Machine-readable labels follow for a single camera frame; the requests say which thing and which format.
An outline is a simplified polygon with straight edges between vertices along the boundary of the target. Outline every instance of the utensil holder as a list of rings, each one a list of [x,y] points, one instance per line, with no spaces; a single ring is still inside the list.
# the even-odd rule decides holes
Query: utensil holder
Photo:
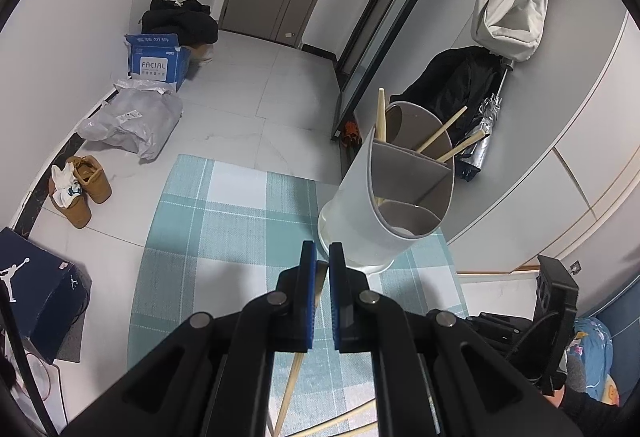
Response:
[[[320,212],[318,234],[325,251],[341,242],[349,267],[380,273],[440,226],[451,201],[454,161],[435,159],[452,148],[451,140],[445,132],[423,154],[414,150],[441,126],[415,104],[387,107],[388,142],[376,140],[371,129],[334,198]],[[383,200],[380,205],[376,198]]]

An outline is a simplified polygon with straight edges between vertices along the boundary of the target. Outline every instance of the hand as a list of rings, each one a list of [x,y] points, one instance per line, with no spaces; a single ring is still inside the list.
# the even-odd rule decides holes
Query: hand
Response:
[[[556,390],[553,395],[546,395],[545,397],[553,406],[558,408],[560,403],[562,403],[562,398],[564,397],[564,385],[562,385],[560,390]]]

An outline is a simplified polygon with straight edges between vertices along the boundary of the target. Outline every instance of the black sleeve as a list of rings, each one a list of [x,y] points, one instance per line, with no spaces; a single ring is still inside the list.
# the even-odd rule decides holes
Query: black sleeve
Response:
[[[560,410],[576,423],[584,437],[606,435],[620,411],[617,406],[601,403],[586,393],[578,393],[566,387]]]

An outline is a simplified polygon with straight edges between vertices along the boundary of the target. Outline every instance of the black bag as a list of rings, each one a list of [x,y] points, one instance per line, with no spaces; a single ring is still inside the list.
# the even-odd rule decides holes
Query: black bag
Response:
[[[198,46],[216,43],[218,24],[211,9],[197,0],[185,0],[178,6],[173,0],[151,0],[149,11],[142,15],[142,33],[178,35],[180,45]]]
[[[500,56],[476,45],[448,49],[434,56],[422,75],[390,101],[420,105],[443,123],[466,105],[466,112],[448,130],[455,145],[480,120],[480,104],[498,91],[504,71],[501,61]]]

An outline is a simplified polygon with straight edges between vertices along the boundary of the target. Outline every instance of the cabinet door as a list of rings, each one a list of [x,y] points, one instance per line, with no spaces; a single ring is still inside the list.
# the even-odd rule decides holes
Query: cabinet door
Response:
[[[586,211],[574,181],[550,152],[494,209],[449,244],[456,270],[513,271]]]
[[[602,80],[556,144],[598,217],[638,171],[638,165],[632,161],[640,146],[638,53],[640,31],[628,17]],[[618,183],[622,190],[615,186],[609,193],[619,179],[624,181]]]

